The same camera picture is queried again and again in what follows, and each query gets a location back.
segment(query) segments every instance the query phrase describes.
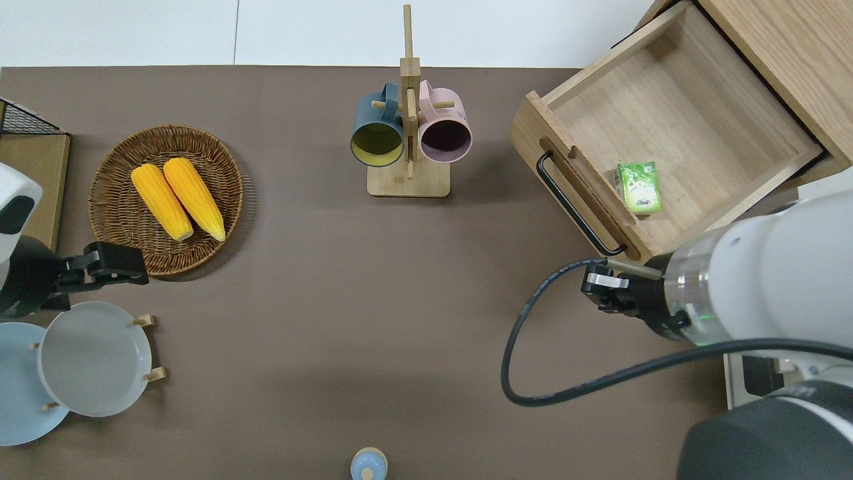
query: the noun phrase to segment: wooden base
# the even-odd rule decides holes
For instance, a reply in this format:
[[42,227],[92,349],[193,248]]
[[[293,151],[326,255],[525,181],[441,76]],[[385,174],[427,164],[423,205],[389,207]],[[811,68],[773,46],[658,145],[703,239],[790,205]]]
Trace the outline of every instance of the wooden base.
[[426,159],[413,162],[412,179],[405,157],[388,167],[368,168],[368,193],[372,196],[443,198],[450,194],[450,164]]

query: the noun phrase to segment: wooden drawer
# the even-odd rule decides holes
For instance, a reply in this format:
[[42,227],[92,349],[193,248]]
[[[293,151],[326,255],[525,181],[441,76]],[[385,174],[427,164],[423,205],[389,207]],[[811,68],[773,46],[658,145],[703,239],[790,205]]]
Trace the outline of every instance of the wooden drawer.
[[[822,152],[691,2],[528,94],[510,138],[602,243],[642,261],[731,222]],[[663,212],[638,218],[613,188],[616,164],[635,161],[656,162]]]

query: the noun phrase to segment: green box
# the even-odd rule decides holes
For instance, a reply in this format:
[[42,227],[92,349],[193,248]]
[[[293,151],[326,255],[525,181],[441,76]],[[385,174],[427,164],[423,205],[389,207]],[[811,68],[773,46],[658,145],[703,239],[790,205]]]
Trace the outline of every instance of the green box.
[[616,165],[616,188],[628,210],[635,214],[653,214],[661,210],[658,169],[653,161]]

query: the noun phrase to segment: plate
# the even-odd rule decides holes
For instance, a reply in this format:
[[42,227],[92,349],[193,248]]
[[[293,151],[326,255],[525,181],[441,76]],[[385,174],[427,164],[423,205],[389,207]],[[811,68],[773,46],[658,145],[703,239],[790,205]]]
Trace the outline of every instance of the plate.
[[[134,168],[153,163],[162,169],[178,156],[193,164],[211,192],[222,213],[225,242],[194,222],[190,238],[172,240],[136,193],[131,182]],[[140,249],[152,277],[188,272],[210,260],[234,232],[242,206],[243,177],[237,160],[219,139],[192,126],[156,126],[126,138],[98,167],[89,191],[89,221],[95,237]]]
[[44,328],[20,322],[0,323],[0,447],[46,435],[68,415],[62,406],[44,411],[53,398],[38,377],[38,351]]
[[106,417],[133,405],[151,372],[151,346],[133,316],[110,303],[85,301],[60,313],[38,349],[38,375],[60,405]]

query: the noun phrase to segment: corn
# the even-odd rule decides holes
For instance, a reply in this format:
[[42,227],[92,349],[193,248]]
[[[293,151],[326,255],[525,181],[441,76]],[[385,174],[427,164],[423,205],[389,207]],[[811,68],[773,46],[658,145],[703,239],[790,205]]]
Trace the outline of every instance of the corn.
[[152,163],[136,167],[131,172],[131,181],[139,192],[139,196],[148,205],[148,210],[151,210],[169,237],[181,242],[193,234],[193,227],[189,224],[187,214],[184,213],[159,168]]
[[222,214],[193,164],[185,158],[173,158],[165,163],[163,173],[195,223],[218,241],[224,242],[225,224]]

